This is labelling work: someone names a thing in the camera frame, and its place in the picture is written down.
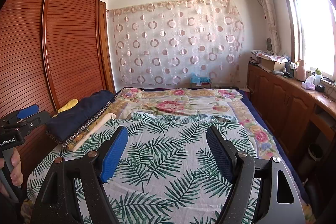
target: wooden wardrobe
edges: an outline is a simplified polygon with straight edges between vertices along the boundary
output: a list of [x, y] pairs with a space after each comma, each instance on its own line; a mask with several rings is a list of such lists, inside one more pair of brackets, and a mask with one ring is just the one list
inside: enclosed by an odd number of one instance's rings
[[[0, 10], [0, 117], [32, 104], [54, 114], [71, 99], [113, 91], [110, 67], [103, 66], [109, 56], [101, 50], [107, 40], [100, 39], [99, 3], [6, 1]], [[17, 147], [25, 180], [56, 145], [44, 132], [45, 126], [37, 128]]]

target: bed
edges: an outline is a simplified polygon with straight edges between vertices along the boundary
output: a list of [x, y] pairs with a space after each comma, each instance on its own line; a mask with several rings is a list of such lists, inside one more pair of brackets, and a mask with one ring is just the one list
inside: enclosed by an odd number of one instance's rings
[[[216, 126], [224, 138], [253, 157], [280, 155], [295, 181], [306, 222], [315, 221], [298, 175], [243, 91], [124, 88], [111, 102], [116, 119], [108, 120], [75, 152], [57, 146], [34, 169], [27, 185], [31, 204], [53, 159], [82, 157], [122, 125], [129, 140], [115, 175], [104, 184], [119, 221], [215, 222], [231, 188], [205, 139], [206, 129]], [[244, 224], [251, 223], [259, 184], [255, 179]], [[75, 185], [83, 222], [91, 223], [80, 180]]]

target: navy blue blanket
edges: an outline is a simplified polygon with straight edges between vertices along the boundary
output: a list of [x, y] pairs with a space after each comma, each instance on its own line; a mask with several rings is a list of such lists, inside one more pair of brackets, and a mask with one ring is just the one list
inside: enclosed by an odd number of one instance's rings
[[90, 97], [82, 98], [74, 107], [59, 113], [46, 124], [47, 130], [58, 140], [64, 142], [85, 123], [88, 118], [98, 112], [108, 101], [113, 98], [113, 93], [101, 90]]

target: finger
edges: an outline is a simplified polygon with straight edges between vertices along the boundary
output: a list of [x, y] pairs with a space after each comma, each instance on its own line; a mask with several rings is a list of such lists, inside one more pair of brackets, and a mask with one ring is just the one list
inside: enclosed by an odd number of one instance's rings
[[21, 162], [19, 162], [19, 164], [14, 167], [14, 169], [10, 173], [10, 178], [12, 179], [12, 181], [16, 181], [18, 180], [20, 175], [21, 175]]
[[14, 152], [13, 152], [13, 155], [12, 155], [10, 161], [12, 162], [12, 165], [14, 167], [17, 166], [19, 164], [19, 162], [21, 161], [20, 154], [19, 154], [19, 152], [16, 148], [14, 148]]
[[9, 194], [5, 188], [5, 186], [0, 182], [0, 193], [2, 193], [4, 196], [9, 198]]
[[20, 173], [20, 176], [17, 180], [13, 181], [14, 186], [20, 186], [23, 183], [23, 174]]

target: sheer curtain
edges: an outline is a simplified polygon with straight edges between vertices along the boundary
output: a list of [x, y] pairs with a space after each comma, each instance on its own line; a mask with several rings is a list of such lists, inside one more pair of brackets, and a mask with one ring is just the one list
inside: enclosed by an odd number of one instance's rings
[[268, 23], [268, 30], [271, 34], [271, 43], [273, 51], [278, 54], [281, 50], [280, 42], [277, 35], [276, 28], [276, 15], [274, 10], [273, 0], [261, 0], [262, 6], [264, 8], [266, 20]]
[[191, 73], [239, 85], [244, 25], [232, 0], [174, 0], [112, 13], [112, 58], [124, 85], [189, 86]]

